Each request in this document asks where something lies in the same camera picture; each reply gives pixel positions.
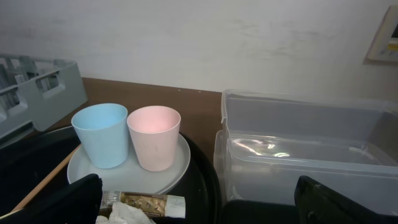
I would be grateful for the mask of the gold snack wrapper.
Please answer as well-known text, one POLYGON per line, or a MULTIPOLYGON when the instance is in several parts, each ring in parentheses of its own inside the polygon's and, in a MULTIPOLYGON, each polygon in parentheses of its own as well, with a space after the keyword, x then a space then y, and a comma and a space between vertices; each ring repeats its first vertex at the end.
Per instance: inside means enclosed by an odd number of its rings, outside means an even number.
POLYGON ((103 191, 100 209, 109 210, 115 202, 141 209, 149 218, 185 218, 185 198, 174 195, 103 191))

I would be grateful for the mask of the white wall switch panel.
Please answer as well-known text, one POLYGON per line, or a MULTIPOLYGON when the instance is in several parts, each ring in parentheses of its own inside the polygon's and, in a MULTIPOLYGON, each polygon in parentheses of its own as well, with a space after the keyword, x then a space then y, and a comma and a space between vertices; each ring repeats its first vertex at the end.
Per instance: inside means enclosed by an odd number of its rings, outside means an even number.
POLYGON ((397 66, 397 5, 388 7, 364 63, 397 66))

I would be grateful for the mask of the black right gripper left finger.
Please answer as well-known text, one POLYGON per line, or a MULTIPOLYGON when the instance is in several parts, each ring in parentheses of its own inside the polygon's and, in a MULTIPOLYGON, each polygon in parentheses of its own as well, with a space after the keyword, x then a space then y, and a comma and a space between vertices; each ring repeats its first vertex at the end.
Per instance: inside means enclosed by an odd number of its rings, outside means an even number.
POLYGON ((96 174, 70 184, 47 198, 1 218, 1 224, 95 223, 103 196, 96 174))

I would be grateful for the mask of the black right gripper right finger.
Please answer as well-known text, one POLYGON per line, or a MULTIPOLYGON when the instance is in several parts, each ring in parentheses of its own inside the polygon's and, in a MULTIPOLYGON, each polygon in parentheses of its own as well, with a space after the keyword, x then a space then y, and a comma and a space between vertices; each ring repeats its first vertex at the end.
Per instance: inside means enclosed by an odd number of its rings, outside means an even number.
POLYGON ((304 224, 397 224, 397 217, 378 214, 302 175, 294 192, 300 223, 304 224))

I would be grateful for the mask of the white round plate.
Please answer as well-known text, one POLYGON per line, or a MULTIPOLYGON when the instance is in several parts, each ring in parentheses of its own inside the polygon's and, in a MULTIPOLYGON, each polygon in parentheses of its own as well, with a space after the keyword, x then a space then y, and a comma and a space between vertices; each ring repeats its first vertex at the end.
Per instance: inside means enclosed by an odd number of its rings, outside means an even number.
POLYGON ((184 176, 190 157, 190 147, 182 135, 178 137, 174 163, 159 172, 143 169, 133 147, 129 148, 129 156, 121 165, 100 169, 91 163, 84 147, 79 146, 68 164, 67 178, 69 183, 74 183, 89 174, 96 174, 103 182, 104 191, 166 194, 184 176))

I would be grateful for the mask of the grey plastic dishwasher rack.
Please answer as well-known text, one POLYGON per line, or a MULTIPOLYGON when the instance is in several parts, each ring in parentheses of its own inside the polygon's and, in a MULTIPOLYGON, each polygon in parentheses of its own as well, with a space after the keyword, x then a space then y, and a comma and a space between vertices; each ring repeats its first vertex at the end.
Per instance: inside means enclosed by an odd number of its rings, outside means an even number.
POLYGON ((1 54, 1 147, 45 131, 87 100, 75 61, 1 54))

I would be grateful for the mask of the round black tray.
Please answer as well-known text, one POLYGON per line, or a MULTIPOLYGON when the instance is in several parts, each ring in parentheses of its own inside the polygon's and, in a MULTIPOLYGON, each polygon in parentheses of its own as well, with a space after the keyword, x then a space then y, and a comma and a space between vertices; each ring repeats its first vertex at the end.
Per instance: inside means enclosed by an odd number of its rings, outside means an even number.
MULTIPOLYGON (((185 218, 156 218, 156 223, 216 223, 220 185, 208 158, 190 139, 191 158, 184 176, 171 190, 183 196, 185 218)), ((9 213, 80 141, 71 126, 47 131, 1 149, 1 214, 9 213)))

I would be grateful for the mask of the clear plastic bin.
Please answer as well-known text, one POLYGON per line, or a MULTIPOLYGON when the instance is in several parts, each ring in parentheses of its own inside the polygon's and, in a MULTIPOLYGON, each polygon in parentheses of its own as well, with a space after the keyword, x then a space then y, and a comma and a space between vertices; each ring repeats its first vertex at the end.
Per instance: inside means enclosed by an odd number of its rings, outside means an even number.
POLYGON ((225 201, 291 205, 306 175, 397 215, 397 104, 242 90, 221 96, 214 167, 225 201))

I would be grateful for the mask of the light blue cup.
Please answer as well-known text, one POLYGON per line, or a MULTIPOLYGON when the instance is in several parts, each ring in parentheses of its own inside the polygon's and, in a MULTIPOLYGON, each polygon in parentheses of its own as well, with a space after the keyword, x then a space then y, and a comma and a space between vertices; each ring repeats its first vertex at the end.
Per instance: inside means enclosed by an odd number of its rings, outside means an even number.
POLYGON ((115 103, 89 106, 77 112, 72 126, 92 164, 100 169, 121 165, 129 154, 127 108, 115 103))

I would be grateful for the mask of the pink cup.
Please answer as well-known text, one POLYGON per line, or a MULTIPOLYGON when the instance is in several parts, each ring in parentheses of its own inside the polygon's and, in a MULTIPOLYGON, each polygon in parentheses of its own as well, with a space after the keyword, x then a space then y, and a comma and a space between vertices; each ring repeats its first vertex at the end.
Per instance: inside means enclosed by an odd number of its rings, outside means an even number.
POLYGON ((146 106, 127 117, 127 126, 141 167, 168 169, 175 160, 181 115, 166 106, 146 106))

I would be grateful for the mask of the wooden chopstick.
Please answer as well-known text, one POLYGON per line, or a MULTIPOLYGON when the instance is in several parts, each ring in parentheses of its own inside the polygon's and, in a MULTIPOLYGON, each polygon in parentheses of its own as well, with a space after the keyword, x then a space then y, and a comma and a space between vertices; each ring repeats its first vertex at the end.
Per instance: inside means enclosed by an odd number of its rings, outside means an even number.
POLYGON ((72 152, 59 163, 33 190, 31 190, 11 211, 17 212, 23 209, 71 160, 74 153, 81 147, 79 144, 72 152))

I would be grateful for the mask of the crumpled white tissue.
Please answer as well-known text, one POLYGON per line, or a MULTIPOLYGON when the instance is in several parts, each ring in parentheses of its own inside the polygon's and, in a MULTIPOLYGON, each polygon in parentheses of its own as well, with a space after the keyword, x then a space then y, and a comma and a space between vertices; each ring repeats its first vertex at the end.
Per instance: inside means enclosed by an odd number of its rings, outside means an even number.
POLYGON ((115 202, 109 217, 98 215, 96 224, 155 224, 141 209, 115 202))

